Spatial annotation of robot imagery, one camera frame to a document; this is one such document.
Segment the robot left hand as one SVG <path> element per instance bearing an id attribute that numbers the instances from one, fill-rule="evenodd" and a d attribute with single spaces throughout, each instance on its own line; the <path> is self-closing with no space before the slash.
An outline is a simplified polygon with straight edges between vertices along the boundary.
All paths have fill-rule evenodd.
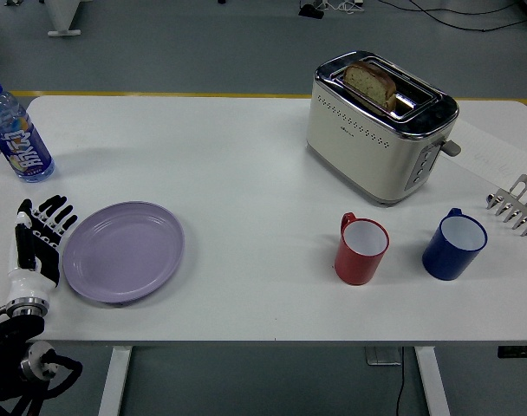
<path id="1" fill-rule="evenodd" d="M 10 297 L 46 300 L 60 281 L 60 260 L 64 235 L 78 217 L 62 195 L 55 195 L 37 207 L 25 199 L 17 209 L 14 243 L 10 252 Z"/>

